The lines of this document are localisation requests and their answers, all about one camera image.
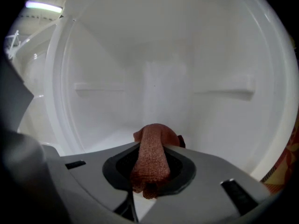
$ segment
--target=orange fabric object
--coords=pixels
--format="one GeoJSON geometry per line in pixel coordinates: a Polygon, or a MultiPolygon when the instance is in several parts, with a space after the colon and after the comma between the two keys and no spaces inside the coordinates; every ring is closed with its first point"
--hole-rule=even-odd
{"type": "Polygon", "coordinates": [[[161,124],[147,125],[133,136],[135,142],[140,142],[138,159],[130,175],[133,191],[143,191],[147,199],[155,198],[157,188],[170,178],[163,145],[180,146],[180,139],[169,127],[161,124]]]}

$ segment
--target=fluorescent light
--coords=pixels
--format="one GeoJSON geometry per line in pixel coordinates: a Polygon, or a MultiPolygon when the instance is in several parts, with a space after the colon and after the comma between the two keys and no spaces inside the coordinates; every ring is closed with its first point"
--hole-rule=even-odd
{"type": "Polygon", "coordinates": [[[52,6],[49,4],[45,4],[45,3],[41,3],[41,2],[26,2],[25,5],[27,8],[39,8],[39,9],[44,9],[44,10],[48,10],[48,11],[52,11],[52,12],[56,12],[56,13],[61,13],[62,8],[61,7],[56,7],[56,6],[52,6]]]}

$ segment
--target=light strip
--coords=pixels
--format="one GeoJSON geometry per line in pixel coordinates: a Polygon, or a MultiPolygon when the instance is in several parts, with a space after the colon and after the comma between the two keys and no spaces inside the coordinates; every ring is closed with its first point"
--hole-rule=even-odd
{"type": "Polygon", "coordinates": [[[56,7],[56,6],[52,6],[49,4],[45,4],[45,3],[41,3],[41,2],[26,2],[25,5],[27,8],[39,8],[39,9],[44,9],[44,10],[48,10],[48,11],[52,11],[52,12],[56,12],[56,13],[61,13],[62,8],[61,7],[56,7]]]}

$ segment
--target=orange textured cloth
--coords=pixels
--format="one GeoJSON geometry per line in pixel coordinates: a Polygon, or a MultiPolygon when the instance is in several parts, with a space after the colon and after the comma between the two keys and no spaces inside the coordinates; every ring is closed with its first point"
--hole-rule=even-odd
{"type": "Polygon", "coordinates": [[[157,188],[170,178],[163,144],[180,146],[180,139],[169,127],[161,124],[147,125],[133,136],[135,142],[140,142],[138,159],[130,175],[133,191],[143,191],[147,199],[155,198],[157,188]]]}

